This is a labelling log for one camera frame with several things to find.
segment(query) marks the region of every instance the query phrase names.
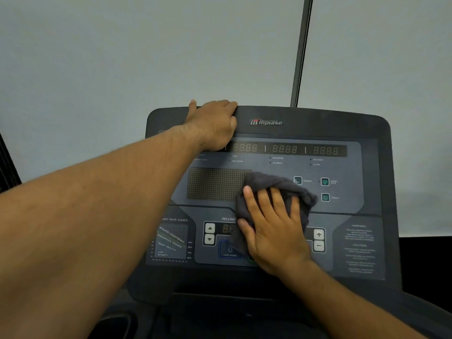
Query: gray cloth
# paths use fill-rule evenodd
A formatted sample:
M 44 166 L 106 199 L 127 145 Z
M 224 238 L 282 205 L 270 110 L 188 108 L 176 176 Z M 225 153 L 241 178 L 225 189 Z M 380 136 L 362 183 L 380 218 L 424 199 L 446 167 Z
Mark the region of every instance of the gray cloth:
M 300 199 L 300 217 L 302 220 L 303 232 L 309 223 L 308 216 L 311 208 L 317 203 L 317 195 L 310 193 L 306 188 L 295 184 L 286 177 L 272 176 L 263 174 L 260 172 L 251 172 L 245 176 L 243 186 L 250 186 L 254 192 L 254 197 L 257 200 L 257 191 L 267 189 L 270 202 L 272 202 L 272 195 L 270 193 L 270 187 L 277 188 L 281 192 L 282 199 L 286 205 L 286 211 L 290 214 L 290 208 L 292 204 L 292 196 L 298 196 Z M 245 197 L 243 196 L 243 190 L 237 197 L 235 204 L 235 216 L 237 219 L 245 219 L 252 228 L 254 228 L 254 221 L 248 212 L 246 207 Z M 241 252 L 242 254 L 249 255 L 248 246 L 246 245 L 246 239 L 243 236 L 242 231 L 236 227 L 231 233 L 229 238 L 230 245 Z

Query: person's right arm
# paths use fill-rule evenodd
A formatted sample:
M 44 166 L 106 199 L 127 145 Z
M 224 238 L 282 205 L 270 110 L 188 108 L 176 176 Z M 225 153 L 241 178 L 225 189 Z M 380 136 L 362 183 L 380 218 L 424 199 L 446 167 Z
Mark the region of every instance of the person's right arm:
M 248 250 L 267 272 L 291 289 L 334 339 L 424 338 L 391 314 L 354 294 L 311 260 L 300 220 L 300 204 L 292 198 L 291 215 L 278 189 L 271 189 L 273 206 L 265 190 L 258 203 L 250 187 L 244 188 L 255 230 L 244 219 L 238 224 Z

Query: black console frame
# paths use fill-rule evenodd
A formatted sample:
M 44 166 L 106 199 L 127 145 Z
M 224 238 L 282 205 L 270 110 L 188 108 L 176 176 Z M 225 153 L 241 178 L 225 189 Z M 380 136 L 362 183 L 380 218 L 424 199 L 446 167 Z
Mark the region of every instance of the black console frame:
M 158 108 L 149 114 L 146 138 L 184 122 L 188 107 Z M 389 123 L 375 115 L 337 112 L 309 108 L 239 106 L 236 133 L 272 135 L 277 127 L 287 138 L 347 140 L 347 138 L 377 139 L 381 206 L 385 238 L 386 279 L 384 281 L 337 278 L 352 290 L 369 286 L 402 288 L 397 207 L 392 161 L 391 129 Z M 250 119 L 282 121 L 278 126 L 251 126 Z M 145 265 L 139 262 L 127 283 L 131 296 L 137 301 L 165 304 L 173 293 L 223 295 L 235 297 L 293 300 L 293 295 L 272 276 L 257 268 L 212 266 L 184 268 Z

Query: forearm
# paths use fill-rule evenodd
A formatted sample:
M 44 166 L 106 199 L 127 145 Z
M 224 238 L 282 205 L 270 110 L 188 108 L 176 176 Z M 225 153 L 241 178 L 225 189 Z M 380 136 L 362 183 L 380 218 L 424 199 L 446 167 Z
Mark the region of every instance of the forearm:
M 176 126 L 0 195 L 0 328 L 87 335 L 199 151 Z
M 313 262 L 285 274 L 282 281 L 300 297 L 334 339 L 424 338 L 342 286 Z

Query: cool down button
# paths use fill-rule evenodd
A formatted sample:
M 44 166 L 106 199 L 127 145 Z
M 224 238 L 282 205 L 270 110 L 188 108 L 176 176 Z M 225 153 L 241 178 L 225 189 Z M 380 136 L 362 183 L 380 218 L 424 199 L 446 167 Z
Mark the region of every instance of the cool down button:
M 237 252 L 232 247 L 229 247 L 229 242 L 227 240 L 220 241 L 220 247 L 218 249 L 218 255 L 221 258 L 230 258 L 230 259 L 240 259 L 242 255 L 240 252 Z

